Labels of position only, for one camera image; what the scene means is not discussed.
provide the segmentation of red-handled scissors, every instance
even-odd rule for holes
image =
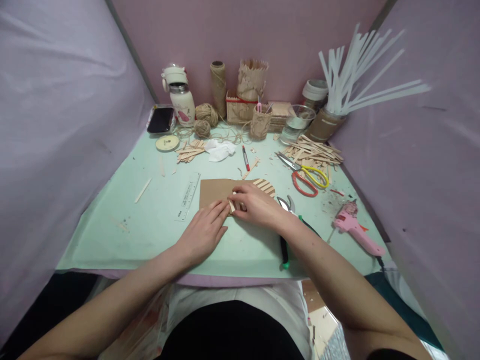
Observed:
[[[317,190],[315,185],[313,185],[310,181],[308,181],[307,179],[304,179],[303,177],[300,176],[300,174],[299,174],[300,170],[302,170],[310,178],[310,180],[314,184],[319,186],[320,188],[325,189],[326,187],[329,186],[329,178],[326,177],[325,174],[322,171],[318,170],[317,168],[310,167],[310,166],[298,165],[298,164],[294,163],[293,161],[291,161],[288,157],[283,155],[281,152],[276,152],[276,155],[280,158],[280,160],[282,160],[285,163],[285,165],[287,165],[290,169],[293,170],[293,173],[291,174],[291,179],[293,181],[293,185],[295,186],[295,189],[297,189],[300,194],[305,195],[306,197],[309,197],[309,198],[314,198],[319,194],[319,191]],[[318,182],[312,176],[310,171],[318,173],[323,178],[325,183]],[[302,183],[307,185],[308,188],[313,191],[313,193],[308,193],[308,192],[303,191],[300,188],[299,184],[297,183],[297,179],[299,179]]]

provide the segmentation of phone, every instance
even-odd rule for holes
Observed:
[[[150,116],[146,131],[150,134],[168,133],[174,118],[173,107],[157,107]]]

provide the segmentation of thermos bottle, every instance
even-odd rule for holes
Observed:
[[[195,123],[195,104],[189,90],[185,68],[170,63],[163,69],[161,77],[163,89],[170,93],[171,103],[175,108],[175,119],[184,127],[192,127]]]

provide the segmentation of white tissue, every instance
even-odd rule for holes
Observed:
[[[213,163],[222,161],[228,155],[232,155],[236,147],[230,141],[219,143],[216,139],[212,139],[205,144],[205,151],[210,154],[208,161]]]

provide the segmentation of hand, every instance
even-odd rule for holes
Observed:
[[[239,219],[276,231],[282,219],[292,215],[252,183],[235,186],[233,191],[237,194],[230,195],[228,198],[231,201],[244,203],[246,206],[246,211],[235,210],[232,213]]]
[[[228,202],[217,200],[208,207],[201,208],[195,214],[174,245],[182,254],[187,256],[190,266],[201,264],[214,252],[228,229],[227,226],[222,226],[222,224],[229,211]]]

